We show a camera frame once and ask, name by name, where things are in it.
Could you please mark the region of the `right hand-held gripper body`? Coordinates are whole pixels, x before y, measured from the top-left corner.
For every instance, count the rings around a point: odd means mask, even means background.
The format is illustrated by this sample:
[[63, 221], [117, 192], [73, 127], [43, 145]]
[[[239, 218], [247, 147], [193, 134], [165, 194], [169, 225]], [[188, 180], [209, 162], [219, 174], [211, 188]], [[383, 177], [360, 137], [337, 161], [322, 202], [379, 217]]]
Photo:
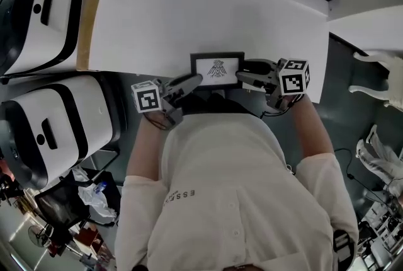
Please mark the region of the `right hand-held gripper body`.
[[302, 59], [281, 58], [277, 63], [276, 71], [258, 74], [270, 74], [275, 78], [275, 86], [263, 89], [267, 105], [283, 112], [306, 94], [310, 83], [310, 67], [309, 62]]

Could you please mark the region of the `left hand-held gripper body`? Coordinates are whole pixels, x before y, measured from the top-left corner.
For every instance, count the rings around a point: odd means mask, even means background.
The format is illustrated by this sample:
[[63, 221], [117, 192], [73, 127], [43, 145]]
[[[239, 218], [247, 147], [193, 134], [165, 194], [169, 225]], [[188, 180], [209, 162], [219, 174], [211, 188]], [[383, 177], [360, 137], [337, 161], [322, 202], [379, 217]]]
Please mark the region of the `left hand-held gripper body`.
[[131, 85], [135, 108], [143, 116], [148, 112], [162, 112], [168, 120], [168, 126], [162, 129], [173, 129], [183, 121], [183, 111], [177, 102], [182, 97], [174, 96], [160, 79], [144, 81]]

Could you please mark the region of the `black framed picture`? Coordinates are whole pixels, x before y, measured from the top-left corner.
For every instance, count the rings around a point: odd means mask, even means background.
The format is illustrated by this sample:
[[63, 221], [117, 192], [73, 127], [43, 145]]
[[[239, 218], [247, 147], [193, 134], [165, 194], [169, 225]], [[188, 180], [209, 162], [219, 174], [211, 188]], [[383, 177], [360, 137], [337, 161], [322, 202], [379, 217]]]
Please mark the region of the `black framed picture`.
[[197, 91], [240, 89], [237, 71], [243, 70], [244, 52], [212, 52], [190, 55], [192, 74], [202, 76]]

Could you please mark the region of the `person's right forearm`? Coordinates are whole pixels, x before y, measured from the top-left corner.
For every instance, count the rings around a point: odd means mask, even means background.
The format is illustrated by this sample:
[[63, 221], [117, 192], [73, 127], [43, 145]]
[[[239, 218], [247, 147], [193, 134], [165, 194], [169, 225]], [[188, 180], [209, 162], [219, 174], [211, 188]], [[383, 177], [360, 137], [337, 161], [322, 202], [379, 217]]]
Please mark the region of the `person's right forearm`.
[[291, 111], [303, 156], [334, 154], [329, 134], [309, 96], [304, 95]]

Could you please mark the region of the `person's left forearm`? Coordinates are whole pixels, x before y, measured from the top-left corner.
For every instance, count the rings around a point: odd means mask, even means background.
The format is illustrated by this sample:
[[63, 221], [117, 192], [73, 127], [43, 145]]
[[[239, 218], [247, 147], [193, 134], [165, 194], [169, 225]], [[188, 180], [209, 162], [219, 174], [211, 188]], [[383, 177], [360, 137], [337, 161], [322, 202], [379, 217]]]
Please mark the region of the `person's left forearm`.
[[140, 121], [126, 176], [159, 179], [159, 158], [168, 120], [162, 112], [148, 112]]

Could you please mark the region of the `white desk with drawers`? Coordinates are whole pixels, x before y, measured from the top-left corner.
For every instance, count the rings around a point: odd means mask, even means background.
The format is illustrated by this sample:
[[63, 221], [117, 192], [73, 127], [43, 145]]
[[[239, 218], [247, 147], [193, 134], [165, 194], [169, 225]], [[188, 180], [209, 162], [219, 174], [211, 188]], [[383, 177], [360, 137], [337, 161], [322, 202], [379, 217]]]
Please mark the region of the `white desk with drawers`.
[[328, 39], [327, 16], [288, 0], [99, 0], [89, 70], [175, 77], [196, 52], [306, 59], [319, 102]]

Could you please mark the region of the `person's dark trouser legs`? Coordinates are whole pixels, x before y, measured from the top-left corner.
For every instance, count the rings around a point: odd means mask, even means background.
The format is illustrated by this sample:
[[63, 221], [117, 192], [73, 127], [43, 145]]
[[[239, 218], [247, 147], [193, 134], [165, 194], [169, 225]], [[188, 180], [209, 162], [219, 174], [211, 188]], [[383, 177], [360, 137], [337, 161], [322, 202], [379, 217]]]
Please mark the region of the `person's dark trouser legs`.
[[254, 115], [241, 104], [213, 93], [207, 100], [191, 93], [184, 97], [180, 103], [183, 115], [196, 115], [205, 113], [242, 113]]

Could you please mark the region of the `white curved-leg side table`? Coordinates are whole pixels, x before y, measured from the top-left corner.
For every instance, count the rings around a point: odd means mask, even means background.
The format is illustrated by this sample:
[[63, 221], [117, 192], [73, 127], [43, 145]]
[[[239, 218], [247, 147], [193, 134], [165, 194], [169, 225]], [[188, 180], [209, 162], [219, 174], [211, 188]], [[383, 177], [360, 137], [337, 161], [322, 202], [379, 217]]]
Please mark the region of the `white curved-leg side table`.
[[383, 101], [385, 107], [393, 107], [403, 112], [403, 54], [386, 50], [366, 50], [355, 52], [353, 57], [366, 63], [367, 72], [361, 71], [362, 78], [348, 87], [350, 93], [364, 93]]

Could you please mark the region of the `white black service robot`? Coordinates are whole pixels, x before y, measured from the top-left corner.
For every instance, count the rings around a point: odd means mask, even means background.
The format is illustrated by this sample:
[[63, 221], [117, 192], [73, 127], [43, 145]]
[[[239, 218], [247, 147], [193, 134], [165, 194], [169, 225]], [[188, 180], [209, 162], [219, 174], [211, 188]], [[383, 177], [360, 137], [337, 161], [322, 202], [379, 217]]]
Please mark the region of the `white black service robot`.
[[0, 103], [0, 151], [22, 188], [42, 190], [126, 126], [114, 81], [80, 75]]
[[85, 0], [0, 0], [0, 76], [73, 71]]

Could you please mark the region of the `brown cardboard box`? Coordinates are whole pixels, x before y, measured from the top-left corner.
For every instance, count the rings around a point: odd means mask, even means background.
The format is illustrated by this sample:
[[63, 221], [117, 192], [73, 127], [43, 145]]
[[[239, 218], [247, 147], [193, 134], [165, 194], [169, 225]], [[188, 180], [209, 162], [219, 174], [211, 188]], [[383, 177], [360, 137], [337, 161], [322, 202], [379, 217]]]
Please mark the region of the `brown cardboard box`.
[[98, 4], [99, 0], [86, 0], [84, 3], [77, 42], [77, 71], [89, 71], [91, 40]]

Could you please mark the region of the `white plastic bag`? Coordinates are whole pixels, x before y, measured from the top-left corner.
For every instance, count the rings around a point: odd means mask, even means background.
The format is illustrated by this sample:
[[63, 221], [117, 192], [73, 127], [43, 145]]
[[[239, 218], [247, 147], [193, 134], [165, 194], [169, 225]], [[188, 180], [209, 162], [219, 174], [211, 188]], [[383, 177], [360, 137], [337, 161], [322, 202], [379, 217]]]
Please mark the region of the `white plastic bag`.
[[115, 220], [117, 218], [117, 212], [115, 209], [108, 206], [106, 195], [103, 192], [98, 194], [93, 192], [93, 188], [98, 183], [92, 183], [87, 187], [78, 186], [78, 196], [85, 205], [92, 207], [101, 217], [112, 218]]

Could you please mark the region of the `person's cream shirt torso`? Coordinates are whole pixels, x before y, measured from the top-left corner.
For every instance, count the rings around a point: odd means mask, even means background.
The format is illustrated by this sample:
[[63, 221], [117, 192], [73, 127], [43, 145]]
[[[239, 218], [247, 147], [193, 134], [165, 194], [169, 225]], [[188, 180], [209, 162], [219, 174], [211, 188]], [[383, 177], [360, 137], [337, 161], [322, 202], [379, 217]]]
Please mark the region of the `person's cream shirt torso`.
[[331, 153], [294, 173], [272, 131], [240, 113], [188, 115], [166, 138], [161, 179], [128, 176], [117, 271], [336, 271], [334, 233], [358, 243], [355, 212]]

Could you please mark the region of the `black floor fan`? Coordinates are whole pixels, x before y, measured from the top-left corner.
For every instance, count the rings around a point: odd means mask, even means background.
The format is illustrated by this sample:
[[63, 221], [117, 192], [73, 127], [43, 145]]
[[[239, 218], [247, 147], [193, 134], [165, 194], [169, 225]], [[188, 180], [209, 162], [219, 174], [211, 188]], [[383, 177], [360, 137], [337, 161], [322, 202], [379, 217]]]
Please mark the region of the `black floor fan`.
[[28, 228], [28, 237], [30, 241], [39, 248], [44, 248], [48, 241], [48, 236], [44, 228], [40, 228], [36, 225], [32, 225]]

